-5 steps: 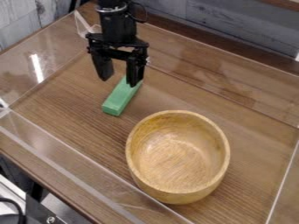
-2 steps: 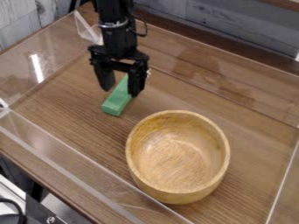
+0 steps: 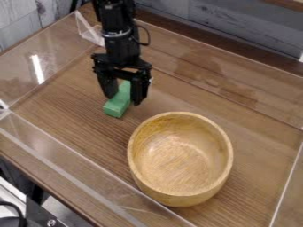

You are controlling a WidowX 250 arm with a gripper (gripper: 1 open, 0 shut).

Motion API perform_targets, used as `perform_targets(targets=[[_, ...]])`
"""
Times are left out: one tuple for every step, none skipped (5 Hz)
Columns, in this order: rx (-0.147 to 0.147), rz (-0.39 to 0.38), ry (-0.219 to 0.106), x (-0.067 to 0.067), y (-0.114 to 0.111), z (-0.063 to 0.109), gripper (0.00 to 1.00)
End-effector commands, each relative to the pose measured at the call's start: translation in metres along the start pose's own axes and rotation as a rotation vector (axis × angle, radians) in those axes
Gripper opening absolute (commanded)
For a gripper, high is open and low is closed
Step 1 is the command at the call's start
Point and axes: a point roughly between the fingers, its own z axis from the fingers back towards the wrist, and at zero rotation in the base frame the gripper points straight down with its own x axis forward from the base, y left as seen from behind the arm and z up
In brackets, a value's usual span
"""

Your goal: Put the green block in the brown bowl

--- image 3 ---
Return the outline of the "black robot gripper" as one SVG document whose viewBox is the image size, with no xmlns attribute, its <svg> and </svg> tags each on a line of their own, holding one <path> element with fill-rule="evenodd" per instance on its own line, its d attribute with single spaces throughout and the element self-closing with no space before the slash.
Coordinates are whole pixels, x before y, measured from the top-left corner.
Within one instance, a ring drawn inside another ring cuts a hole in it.
<svg viewBox="0 0 303 227">
<path fill-rule="evenodd" d="M 94 53 L 94 73 L 98 75 L 99 86 L 107 99 L 119 92 L 118 80 L 131 82 L 131 101 L 139 105 L 147 98 L 151 84 L 153 65 L 142 59 L 143 43 L 138 29 L 120 32 L 102 31 L 106 52 Z"/>
</svg>

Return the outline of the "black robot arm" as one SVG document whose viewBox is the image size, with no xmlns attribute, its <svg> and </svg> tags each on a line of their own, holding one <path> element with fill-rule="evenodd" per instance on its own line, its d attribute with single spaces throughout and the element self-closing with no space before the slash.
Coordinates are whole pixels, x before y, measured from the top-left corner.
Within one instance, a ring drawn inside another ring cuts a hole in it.
<svg viewBox="0 0 303 227">
<path fill-rule="evenodd" d="M 138 106 L 149 95 L 153 64 L 142 59 L 142 46 L 151 42 L 140 41 L 135 1 L 92 0 L 92 5 L 106 44 L 106 52 L 91 55 L 103 94 L 112 99 L 119 92 L 118 80 L 126 80 L 131 83 L 131 102 Z"/>
</svg>

